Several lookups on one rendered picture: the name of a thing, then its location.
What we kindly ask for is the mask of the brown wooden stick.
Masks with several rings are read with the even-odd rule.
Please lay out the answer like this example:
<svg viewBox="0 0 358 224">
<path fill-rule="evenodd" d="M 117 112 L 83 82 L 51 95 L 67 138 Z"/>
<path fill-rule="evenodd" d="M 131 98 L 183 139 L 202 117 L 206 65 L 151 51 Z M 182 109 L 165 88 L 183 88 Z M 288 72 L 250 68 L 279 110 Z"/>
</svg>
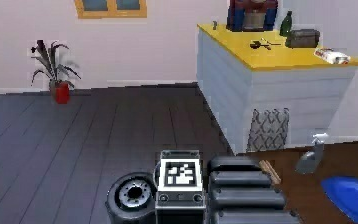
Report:
<svg viewBox="0 0 358 224">
<path fill-rule="evenodd" d="M 259 162 L 259 165 L 263 171 L 268 173 L 270 175 L 270 178 L 274 184 L 280 184 L 281 178 L 278 175 L 278 173 L 275 171 L 275 169 L 272 167 L 269 161 L 267 160 L 261 160 Z"/>
</svg>

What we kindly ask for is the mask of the blue bowl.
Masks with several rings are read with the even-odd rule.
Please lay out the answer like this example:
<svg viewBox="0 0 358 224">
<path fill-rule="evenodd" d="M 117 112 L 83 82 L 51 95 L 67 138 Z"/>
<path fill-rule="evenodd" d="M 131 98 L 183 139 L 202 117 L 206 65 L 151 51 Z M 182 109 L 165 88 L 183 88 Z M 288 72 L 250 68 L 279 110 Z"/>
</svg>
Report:
<svg viewBox="0 0 358 224">
<path fill-rule="evenodd" d="M 351 221 L 358 224 L 358 179 L 349 176 L 334 176 L 321 182 L 329 200 Z"/>
</svg>

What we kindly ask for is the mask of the white cupboard with yellow top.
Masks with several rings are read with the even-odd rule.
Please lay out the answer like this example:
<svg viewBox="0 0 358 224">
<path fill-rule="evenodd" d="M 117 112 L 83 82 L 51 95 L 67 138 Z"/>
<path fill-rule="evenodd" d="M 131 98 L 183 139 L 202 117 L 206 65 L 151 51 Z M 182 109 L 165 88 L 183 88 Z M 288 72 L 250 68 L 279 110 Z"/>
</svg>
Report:
<svg viewBox="0 0 358 224">
<path fill-rule="evenodd" d="M 198 30 L 198 86 L 233 153 L 247 152 L 255 109 L 289 109 L 284 148 L 309 146 L 316 133 L 327 133 L 328 143 L 358 141 L 358 135 L 332 129 L 358 72 L 357 57 L 329 64 L 312 48 L 285 47 L 277 31 L 232 32 L 224 25 L 213 30 L 213 24 Z"/>
</svg>

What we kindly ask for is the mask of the house plant in red pot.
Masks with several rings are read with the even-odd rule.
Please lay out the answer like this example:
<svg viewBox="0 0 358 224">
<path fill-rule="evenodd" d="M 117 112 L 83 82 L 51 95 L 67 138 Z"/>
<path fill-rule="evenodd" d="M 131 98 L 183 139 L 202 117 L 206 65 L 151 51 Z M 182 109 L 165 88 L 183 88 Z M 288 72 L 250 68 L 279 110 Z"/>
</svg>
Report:
<svg viewBox="0 0 358 224">
<path fill-rule="evenodd" d="M 73 68 L 56 61 L 56 53 L 59 48 L 68 49 L 68 46 L 58 41 L 53 41 L 47 47 L 42 39 L 36 41 L 36 45 L 31 48 L 31 58 L 40 62 L 43 65 L 43 69 L 36 69 L 33 72 L 31 83 L 34 83 L 35 77 L 39 73 L 44 74 L 49 79 L 49 91 L 54 101 L 58 104 L 67 104 L 70 100 L 70 89 L 74 88 L 75 85 L 68 79 L 62 80 L 59 77 L 59 73 L 62 72 L 66 76 L 72 73 L 78 79 L 80 79 L 80 76 Z"/>
</svg>

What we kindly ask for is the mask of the brown wooden table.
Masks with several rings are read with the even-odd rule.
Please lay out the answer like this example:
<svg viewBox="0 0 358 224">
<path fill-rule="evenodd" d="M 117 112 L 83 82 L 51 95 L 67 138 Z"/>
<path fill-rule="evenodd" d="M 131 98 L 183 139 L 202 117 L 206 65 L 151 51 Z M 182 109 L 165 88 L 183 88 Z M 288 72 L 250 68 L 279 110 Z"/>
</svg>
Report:
<svg viewBox="0 0 358 224">
<path fill-rule="evenodd" d="M 358 178 L 358 142 L 324 146 L 323 158 L 312 174 L 299 174 L 295 165 L 311 147 L 287 148 L 277 151 L 241 153 L 257 160 L 267 160 L 281 183 L 287 198 L 286 208 L 297 212 L 303 224 L 355 224 L 325 195 L 321 181 L 333 176 Z"/>
</svg>

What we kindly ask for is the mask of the orange framed window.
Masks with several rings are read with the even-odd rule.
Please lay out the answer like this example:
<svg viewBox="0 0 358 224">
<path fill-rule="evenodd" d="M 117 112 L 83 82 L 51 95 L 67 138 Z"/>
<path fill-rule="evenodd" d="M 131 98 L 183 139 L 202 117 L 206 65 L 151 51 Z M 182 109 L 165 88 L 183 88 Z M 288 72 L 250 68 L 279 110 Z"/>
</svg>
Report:
<svg viewBox="0 0 358 224">
<path fill-rule="evenodd" d="M 74 0 L 79 19 L 146 18 L 146 0 Z"/>
</svg>

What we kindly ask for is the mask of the grey patterned cloth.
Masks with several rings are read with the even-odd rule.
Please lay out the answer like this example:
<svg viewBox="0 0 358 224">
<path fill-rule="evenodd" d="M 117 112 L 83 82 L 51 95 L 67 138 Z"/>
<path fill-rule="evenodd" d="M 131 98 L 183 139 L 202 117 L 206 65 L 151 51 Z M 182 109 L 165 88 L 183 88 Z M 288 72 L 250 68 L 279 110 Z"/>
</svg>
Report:
<svg viewBox="0 0 358 224">
<path fill-rule="evenodd" d="M 288 108 L 263 111 L 255 109 L 251 119 L 247 151 L 283 149 L 287 141 L 289 120 Z"/>
</svg>

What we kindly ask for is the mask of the grey spray bottle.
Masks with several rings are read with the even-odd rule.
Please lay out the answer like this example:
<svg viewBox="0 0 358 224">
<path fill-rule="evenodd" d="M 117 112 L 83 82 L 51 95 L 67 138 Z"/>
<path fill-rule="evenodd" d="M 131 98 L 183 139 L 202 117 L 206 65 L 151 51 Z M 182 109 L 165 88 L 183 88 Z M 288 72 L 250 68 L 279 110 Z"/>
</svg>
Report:
<svg viewBox="0 0 358 224">
<path fill-rule="evenodd" d="M 328 139 L 327 133 L 316 133 L 312 136 L 313 147 L 311 150 L 305 152 L 297 161 L 295 165 L 295 171 L 299 174 L 312 174 L 320 164 L 323 153 L 324 144 Z"/>
</svg>

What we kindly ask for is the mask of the white and red packet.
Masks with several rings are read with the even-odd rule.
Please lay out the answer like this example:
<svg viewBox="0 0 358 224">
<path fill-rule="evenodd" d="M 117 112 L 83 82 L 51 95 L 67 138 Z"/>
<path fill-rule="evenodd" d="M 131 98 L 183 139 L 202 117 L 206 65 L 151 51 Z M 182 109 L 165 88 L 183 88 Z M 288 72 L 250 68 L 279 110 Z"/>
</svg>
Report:
<svg viewBox="0 0 358 224">
<path fill-rule="evenodd" d="M 351 60 L 350 56 L 331 48 L 316 48 L 314 55 L 329 64 L 348 64 Z"/>
</svg>

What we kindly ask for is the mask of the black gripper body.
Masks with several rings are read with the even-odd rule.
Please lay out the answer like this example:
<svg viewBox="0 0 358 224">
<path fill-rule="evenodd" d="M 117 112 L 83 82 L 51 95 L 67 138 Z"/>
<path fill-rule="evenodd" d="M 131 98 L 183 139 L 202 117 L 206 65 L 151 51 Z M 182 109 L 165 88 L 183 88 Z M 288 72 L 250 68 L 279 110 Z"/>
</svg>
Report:
<svg viewBox="0 0 358 224">
<path fill-rule="evenodd" d="M 111 224 L 156 224 L 156 192 L 151 173 L 133 172 L 117 179 L 105 201 Z"/>
</svg>

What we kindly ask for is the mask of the red and blue coffee machine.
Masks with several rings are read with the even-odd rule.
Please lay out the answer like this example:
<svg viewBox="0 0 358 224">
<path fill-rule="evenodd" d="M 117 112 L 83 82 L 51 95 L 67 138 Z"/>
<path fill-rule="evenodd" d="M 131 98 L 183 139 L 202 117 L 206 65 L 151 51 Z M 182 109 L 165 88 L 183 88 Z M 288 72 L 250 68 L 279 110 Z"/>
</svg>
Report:
<svg viewBox="0 0 358 224">
<path fill-rule="evenodd" d="M 278 0 L 230 0 L 226 28 L 232 32 L 272 31 Z"/>
</svg>

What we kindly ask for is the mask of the dark grey toaster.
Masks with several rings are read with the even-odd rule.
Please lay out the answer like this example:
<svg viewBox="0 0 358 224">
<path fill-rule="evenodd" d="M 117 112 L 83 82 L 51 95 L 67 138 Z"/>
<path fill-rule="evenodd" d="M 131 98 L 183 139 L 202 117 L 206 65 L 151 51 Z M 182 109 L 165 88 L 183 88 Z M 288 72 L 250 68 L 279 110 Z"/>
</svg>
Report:
<svg viewBox="0 0 358 224">
<path fill-rule="evenodd" d="M 320 32 L 315 29 L 291 30 L 285 46 L 288 48 L 315 48 L 320 39 Z"/>
</svg>

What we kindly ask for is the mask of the dark green bottle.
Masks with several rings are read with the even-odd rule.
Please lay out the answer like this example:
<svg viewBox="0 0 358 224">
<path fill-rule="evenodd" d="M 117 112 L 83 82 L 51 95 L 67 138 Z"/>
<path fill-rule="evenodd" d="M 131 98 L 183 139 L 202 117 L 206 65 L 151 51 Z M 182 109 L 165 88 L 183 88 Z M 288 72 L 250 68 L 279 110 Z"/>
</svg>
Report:
<svg viewBox="0 0 358 224">
<path fill-rule="evenodd" d="M 291 28 L 292 28 L 292 12 L 288 11 L 281 23 L 279 35 L 286 37 L 291 31 Z"/>
</svg>

